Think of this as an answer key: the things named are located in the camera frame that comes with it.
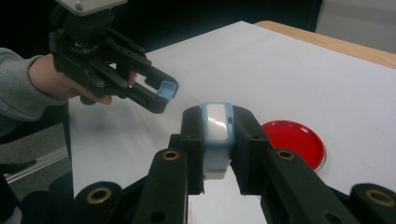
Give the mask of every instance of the red petri dish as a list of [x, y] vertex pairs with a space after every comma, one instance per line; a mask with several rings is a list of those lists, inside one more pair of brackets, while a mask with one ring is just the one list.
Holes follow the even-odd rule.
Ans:
[[312, 130], [290, 120], [273, 120], [262, 125], [274, 148], [285, 148], [299, 154], [315, 171], [326, 158], [325, 147]]

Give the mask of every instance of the dark background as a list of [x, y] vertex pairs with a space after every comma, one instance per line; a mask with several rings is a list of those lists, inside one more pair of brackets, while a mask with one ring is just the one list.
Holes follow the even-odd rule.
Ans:
[[[277, 21], [315, 32], [321, 0], [129, 0], [113, 7], [111, 26], [148, 51], [237, 21]], [[49, 53], [55, 0], [1, 0], [0, 47], [22, 57]]]

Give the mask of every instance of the person's hand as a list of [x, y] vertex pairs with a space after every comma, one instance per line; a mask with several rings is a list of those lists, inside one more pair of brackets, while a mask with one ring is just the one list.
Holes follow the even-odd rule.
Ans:
[[[53, 65], [52, 54], [35, 60], [29, 68], [29, 78], [38, 90], [59, 100], [67, 100], [82, 95], [104, 105], [111, 104], [111, 96], [108, 95], [102, 99], [97, 98], [93, 93], [87, 91], [63, 73], [57, 72]], [[131, 72], [128, 80], [130, 85], [135, 83], [135, 78], [136, 73]]]

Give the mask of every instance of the wooden table edge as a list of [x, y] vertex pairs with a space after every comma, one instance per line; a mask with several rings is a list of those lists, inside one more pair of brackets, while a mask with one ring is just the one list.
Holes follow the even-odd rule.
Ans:
[[311, 33], [274, 21], [260, 21], [255, 23], [255, 25], [326, 49], [332, 49], [349, 56], [360, 58], [368, 62], [378, 63], [390, 68], [396, 68], [396, 54], [393, 53], [379, 49], [371, 49], [326, 35]]

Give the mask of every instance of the gray sleeve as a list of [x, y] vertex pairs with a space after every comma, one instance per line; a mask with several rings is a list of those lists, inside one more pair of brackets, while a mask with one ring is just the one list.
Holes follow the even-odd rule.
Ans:
[[28, 70], [38, 57], [23, 59], [0, 48], [0, 136], [12, 132], [22, 121], [40, 119], [46, 106], [65, 103], [38, 91], [30, 82]]

